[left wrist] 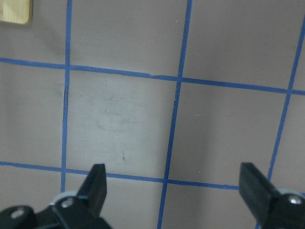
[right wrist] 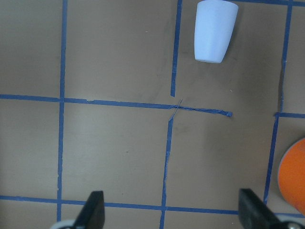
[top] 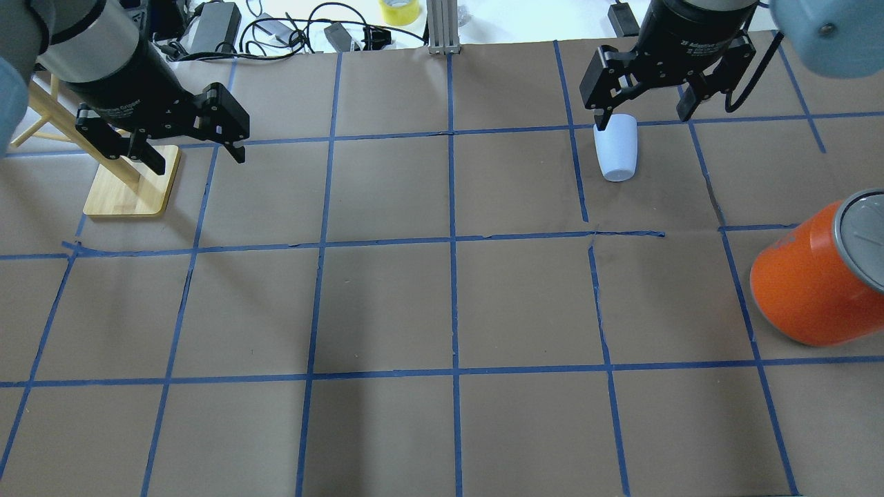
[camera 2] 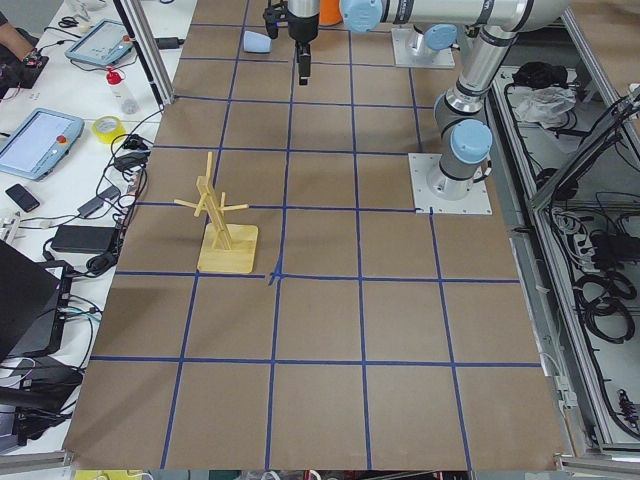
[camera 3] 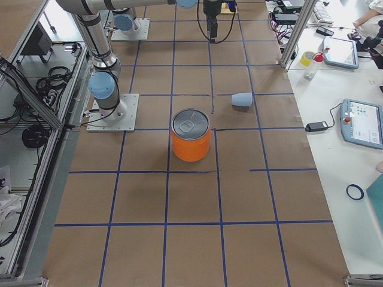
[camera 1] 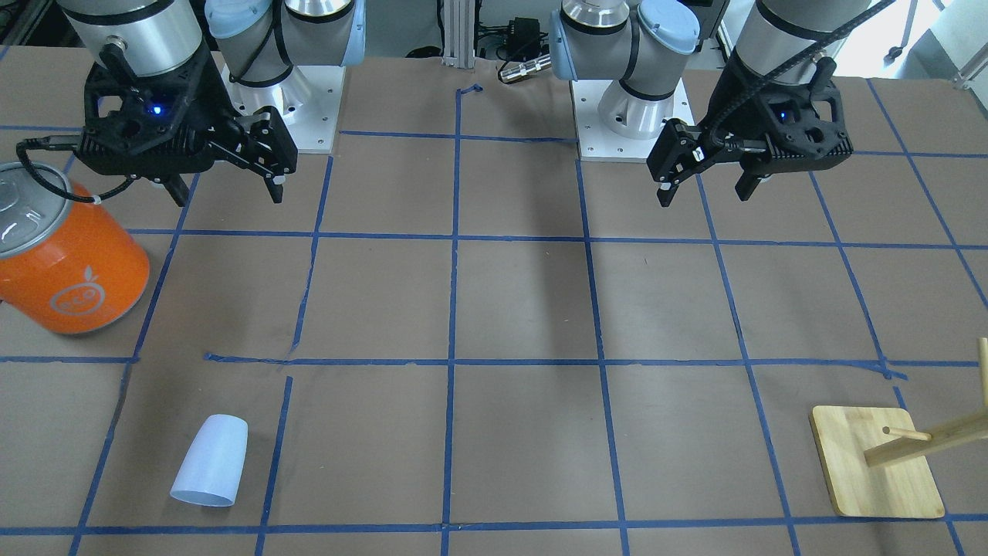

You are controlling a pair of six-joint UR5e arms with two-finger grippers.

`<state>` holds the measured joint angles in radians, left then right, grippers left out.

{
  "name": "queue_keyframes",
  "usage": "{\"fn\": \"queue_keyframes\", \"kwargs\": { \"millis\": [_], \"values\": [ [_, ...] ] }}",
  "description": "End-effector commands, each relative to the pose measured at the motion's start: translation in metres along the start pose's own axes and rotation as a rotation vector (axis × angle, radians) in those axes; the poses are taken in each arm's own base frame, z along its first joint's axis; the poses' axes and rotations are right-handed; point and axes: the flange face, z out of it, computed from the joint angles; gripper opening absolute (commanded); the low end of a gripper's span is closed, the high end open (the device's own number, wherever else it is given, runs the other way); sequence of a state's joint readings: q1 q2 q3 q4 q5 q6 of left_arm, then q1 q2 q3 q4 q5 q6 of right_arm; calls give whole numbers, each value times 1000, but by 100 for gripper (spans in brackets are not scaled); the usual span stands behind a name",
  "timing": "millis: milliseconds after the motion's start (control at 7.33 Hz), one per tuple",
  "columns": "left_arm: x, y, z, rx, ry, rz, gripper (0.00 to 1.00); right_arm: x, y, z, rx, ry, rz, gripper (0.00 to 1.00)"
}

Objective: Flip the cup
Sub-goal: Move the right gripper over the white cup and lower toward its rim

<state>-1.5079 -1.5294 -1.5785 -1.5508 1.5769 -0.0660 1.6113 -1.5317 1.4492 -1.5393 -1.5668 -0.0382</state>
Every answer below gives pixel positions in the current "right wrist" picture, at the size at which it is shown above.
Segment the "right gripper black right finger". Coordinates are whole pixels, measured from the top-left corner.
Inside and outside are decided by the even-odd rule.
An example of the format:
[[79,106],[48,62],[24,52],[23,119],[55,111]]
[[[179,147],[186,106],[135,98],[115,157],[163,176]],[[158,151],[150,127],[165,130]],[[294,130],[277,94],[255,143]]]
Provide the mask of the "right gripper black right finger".
[[244,229],[276,229],[282,224],[249,188],[239,190],[238,218]]

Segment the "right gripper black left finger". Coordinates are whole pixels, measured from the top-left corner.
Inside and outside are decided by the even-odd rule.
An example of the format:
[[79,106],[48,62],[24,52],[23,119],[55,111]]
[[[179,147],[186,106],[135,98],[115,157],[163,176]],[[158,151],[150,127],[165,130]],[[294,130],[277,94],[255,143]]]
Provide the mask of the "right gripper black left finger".
[[103,191],[93,191],[77,216],[74,229],[102,229],[105,223]]

